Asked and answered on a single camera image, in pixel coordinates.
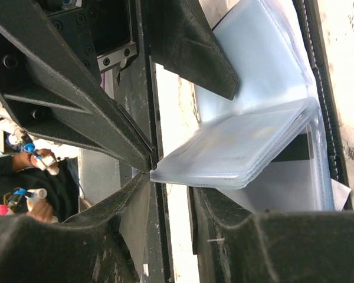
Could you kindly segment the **second operator hand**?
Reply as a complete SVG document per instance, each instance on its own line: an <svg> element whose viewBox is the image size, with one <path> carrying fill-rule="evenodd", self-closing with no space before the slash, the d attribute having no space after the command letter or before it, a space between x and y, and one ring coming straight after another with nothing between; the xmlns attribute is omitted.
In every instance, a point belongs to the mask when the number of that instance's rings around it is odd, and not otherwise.
<svg viewBox="0 0 354 283"><path fill-rule="evenodd" d="M28 211L26 215L40 222L51 223L53 221L53 207L46 199L41 199L36 203L32 211Z"/></svg>

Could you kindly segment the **operator hand with controller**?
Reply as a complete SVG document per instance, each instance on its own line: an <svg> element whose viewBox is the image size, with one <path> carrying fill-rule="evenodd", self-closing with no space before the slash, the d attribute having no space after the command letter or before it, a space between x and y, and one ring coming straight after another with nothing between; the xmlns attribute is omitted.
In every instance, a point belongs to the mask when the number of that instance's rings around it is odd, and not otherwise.
<svg viewBox="0 0 354 283"><path fill-rule="evenodd" d="M37 153L37 155L50 155L56 159L55 154L50 149L39 149L35 152ZM17 153L12 157L12 167L15 172L19 172L30 167L38 168L36 155L27 152Z"/></svg>

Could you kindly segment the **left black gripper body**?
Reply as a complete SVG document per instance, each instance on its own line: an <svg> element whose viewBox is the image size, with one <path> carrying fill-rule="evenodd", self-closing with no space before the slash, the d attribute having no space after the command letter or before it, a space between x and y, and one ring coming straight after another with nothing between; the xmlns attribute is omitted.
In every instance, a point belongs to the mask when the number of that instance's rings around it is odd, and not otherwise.
<svg viewBox="0 0 354 283"><path fill-rule="evenodd" d="M137 56L130 1L38 1L92 74L126 68Z"/></svg>

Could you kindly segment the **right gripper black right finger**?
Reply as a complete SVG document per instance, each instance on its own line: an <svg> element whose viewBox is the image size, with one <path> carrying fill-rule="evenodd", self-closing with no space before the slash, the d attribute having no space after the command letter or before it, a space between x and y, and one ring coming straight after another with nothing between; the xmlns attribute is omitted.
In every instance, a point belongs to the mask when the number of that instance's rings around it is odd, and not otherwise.
<svg viewBox="0 0 354 283"><path fill-rule="evenodd" d="M190 187L201 282L354 282L354 211L252 213Z"/></svg>

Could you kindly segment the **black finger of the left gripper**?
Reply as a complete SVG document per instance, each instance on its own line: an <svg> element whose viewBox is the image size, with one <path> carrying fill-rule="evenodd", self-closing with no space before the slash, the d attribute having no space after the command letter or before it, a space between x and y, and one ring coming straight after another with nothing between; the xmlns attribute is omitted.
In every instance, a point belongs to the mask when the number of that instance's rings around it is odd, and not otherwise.
<svg viewBox="0 0 354 283"><path fill-rule="evenodd" d="M32 136L156 167L154 146L33 1L0 1L0 102Z"/></svg>
<svg viewBox="0 0 354 283"><path fill-rule="evenodd" d="M154 62L227 100L239 77L199 1L142 1Z"/></svg>

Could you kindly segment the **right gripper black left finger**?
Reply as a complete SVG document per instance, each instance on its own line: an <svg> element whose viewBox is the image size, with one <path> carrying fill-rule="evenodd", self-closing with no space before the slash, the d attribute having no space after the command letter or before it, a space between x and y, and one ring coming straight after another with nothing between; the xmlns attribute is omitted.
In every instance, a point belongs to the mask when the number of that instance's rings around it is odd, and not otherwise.
<svg viewBox="0 0 354 283"><path fill-rule="evenodd" d="M139 282L149 195L138 173L63 223L0 216L0 282Z"/></svg>

